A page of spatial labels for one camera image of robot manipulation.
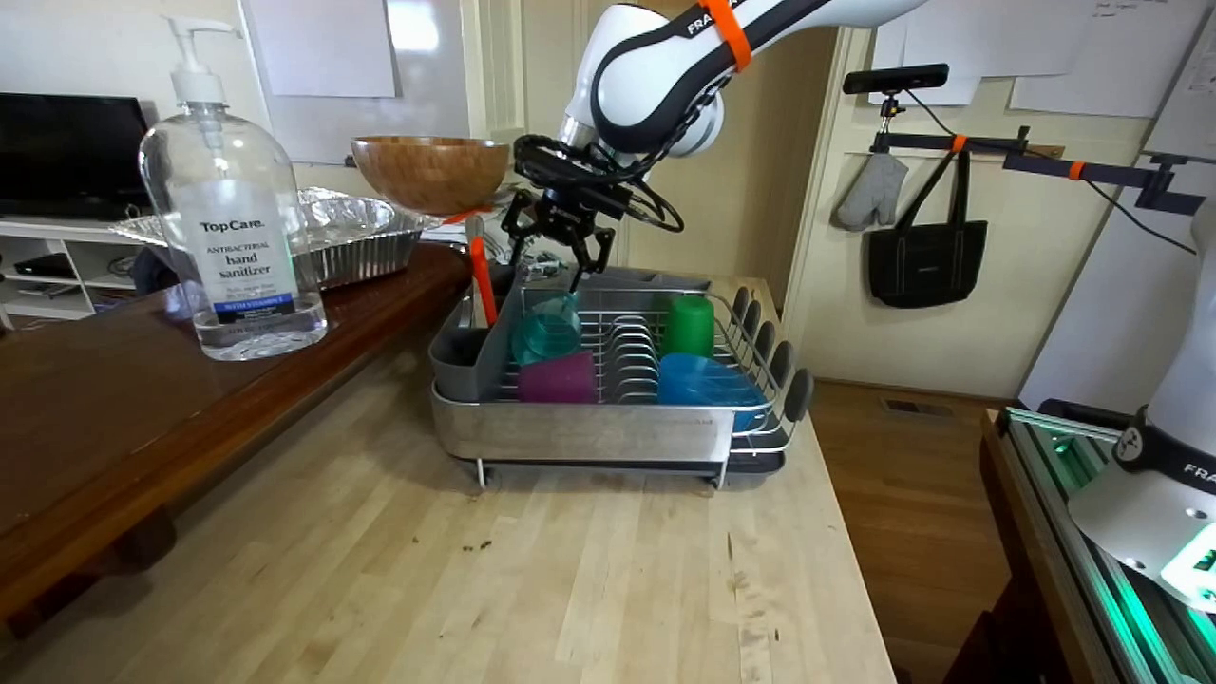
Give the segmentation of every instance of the hanging bag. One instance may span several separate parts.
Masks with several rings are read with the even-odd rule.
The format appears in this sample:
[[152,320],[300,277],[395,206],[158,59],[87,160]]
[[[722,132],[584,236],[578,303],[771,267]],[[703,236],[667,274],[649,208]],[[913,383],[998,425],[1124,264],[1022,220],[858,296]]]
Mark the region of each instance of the hanging bag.
[[[953,160],[946,226],[915,226],[923,198]],[[867,236],[869,293],[889,307],[933,307],[976,289],[988,220],[964,220],[967,151],[951,151],[918,185],[893,234]]]

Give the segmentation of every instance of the dish rack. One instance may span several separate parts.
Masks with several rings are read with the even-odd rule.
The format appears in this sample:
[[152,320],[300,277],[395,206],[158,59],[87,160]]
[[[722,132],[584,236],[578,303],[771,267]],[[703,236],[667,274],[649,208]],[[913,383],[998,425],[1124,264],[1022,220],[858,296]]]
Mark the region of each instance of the dish rack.
[[[434,425],[445,453],[487,487],[494,467],[687,472],[727,487],[728,472],[777,472],[813,381],[790,368],[790,341],[758,324],[758,301],[727,303],[705,282],[609,270],[578,282],[581,349],[591,355],[595,403],[521,403],[513,326],[533,303],[568,293],[563,270],[523,270],[494,326],[476,326],[470,293],[428,341]],[[758,403],[657,403],[657,341],[667,296],[715,301],[715,362],[758,388]]]

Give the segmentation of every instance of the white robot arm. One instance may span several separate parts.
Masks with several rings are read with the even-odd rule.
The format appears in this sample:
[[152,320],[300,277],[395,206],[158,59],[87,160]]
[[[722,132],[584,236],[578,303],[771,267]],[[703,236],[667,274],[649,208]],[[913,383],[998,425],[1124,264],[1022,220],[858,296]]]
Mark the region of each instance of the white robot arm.
[[923,0],[703,0],[676,18],[610,3],[578,65],[563,140],[691,158],[722,130],[722,88],[753,52],[809,26],[879,26]]
[[681,212],[646,185],[646,172],[717,139],[722,88],[753,52],[809,26],[872,26],[915,3],[923,0],[699,0],[676,18],[610,3],[581,52],[559,140],[513,144],[513,169],[534,185],[502,220],[513,264],[523,240],[548,236],[581,270],[605,270],[610,227],[595,227],[600,212],[681,234]]

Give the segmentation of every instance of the wooden table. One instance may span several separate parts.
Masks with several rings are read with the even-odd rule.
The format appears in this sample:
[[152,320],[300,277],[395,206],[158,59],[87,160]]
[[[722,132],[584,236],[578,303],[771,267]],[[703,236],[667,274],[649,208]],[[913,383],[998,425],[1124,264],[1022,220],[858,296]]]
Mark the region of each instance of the wooden table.
[[326,296],[330,335],[292,359],[215,367],[149,296],[0,341],[0,622],[209,482],[362,362],[428,326],[466,287],[456,253]]
[[179,529],[0,679],[893,679],[813,425],[727,489],[573,472],[477,489],[434,439],[420,335]]

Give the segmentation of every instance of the shelf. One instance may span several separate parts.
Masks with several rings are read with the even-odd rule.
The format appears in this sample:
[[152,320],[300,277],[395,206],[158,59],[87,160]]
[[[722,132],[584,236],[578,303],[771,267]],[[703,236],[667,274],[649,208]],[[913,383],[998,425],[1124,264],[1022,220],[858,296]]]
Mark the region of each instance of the shelf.
[[138,267],[140,245],[68,245],[74,277],[87,289],[138,289],[128,270]]
[[57,254],[53,246],[57,245],[50,245],[50,240],[0,236],[0,274],[2,277],[22,277],[22,274],[15,274],[15,267],[25,264],[25,258]]
[[87,277],[79,282],[82,289],[120,289],[120,293],[138,293],[138,287],[128,277]]
[[82,289],[36,296],[22,287],[0,287],[0,307],[7,317],[30,317],[30,320],[87,320],[92,317]]
[[0,277],[11,287],[74,287],[74,277],[30,277],[30,274],[15,274],[15,270],[2,270]]
[[112,236],[120,220],[43,220],[43,217],[0,217],[0,236],[15,240],[68,240],[68,245],[128,245]]

